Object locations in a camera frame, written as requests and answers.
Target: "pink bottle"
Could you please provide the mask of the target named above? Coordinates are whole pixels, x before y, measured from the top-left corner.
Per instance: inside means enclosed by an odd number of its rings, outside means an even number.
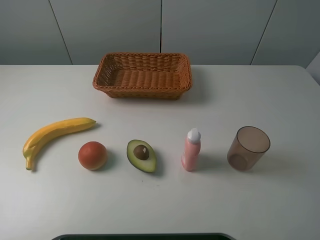
[[[181,163],[184,169],[189,172],[196,168],[197,158],[201,148],[200,139],[201,134],[196,128],[192,128],[185,138]]]

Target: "avocado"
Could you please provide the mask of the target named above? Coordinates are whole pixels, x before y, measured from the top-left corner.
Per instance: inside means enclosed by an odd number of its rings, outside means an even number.
[[[153,148],[141,140],[131,140],[126,147],[129,162],[145,173],[153,173],[157,166],[157,157]]]

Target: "wicker basket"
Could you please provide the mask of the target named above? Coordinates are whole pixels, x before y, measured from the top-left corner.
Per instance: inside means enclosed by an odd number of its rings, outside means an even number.
[[[176,100],[192,87],[190,62],[181,53],[108,53],[92,84],[111,98]]]

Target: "cup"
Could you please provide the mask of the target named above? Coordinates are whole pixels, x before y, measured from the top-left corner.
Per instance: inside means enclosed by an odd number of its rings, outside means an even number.
[[[226,157],[234,169],[248,171],[269,150],[270,145],[264,131],[254,126],[244,126],[236,133]]]

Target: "white cap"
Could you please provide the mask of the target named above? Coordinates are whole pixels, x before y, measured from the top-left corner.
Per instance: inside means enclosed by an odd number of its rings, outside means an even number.
[[[188,141],[192,144],[197,144],[200,142],[201,134],[198,132],[198,129],[192,128],[190,132],[188,132]]]

